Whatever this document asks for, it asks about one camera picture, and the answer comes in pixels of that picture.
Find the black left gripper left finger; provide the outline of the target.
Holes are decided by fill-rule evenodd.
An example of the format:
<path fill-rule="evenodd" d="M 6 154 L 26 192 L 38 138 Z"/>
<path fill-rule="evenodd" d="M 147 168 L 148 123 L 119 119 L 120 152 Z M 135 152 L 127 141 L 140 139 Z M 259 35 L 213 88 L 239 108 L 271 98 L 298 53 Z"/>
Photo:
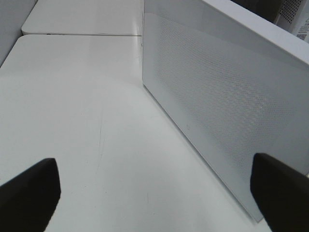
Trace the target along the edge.
<path fill-rule="evenodd" d="M 0 187 L 0 230 L 43 232 L 61 196 L 55 158 L 35 163 Z"/>

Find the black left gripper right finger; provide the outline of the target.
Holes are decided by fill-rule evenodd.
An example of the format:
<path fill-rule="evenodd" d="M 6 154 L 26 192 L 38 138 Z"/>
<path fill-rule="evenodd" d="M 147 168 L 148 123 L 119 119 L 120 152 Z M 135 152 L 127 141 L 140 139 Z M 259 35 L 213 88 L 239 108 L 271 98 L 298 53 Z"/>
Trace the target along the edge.
<path fill-rule="evenodd" d="M 250 191 L 273 232 L 309 230 L 309 178 L 266 154 L 253 157 Z"/>

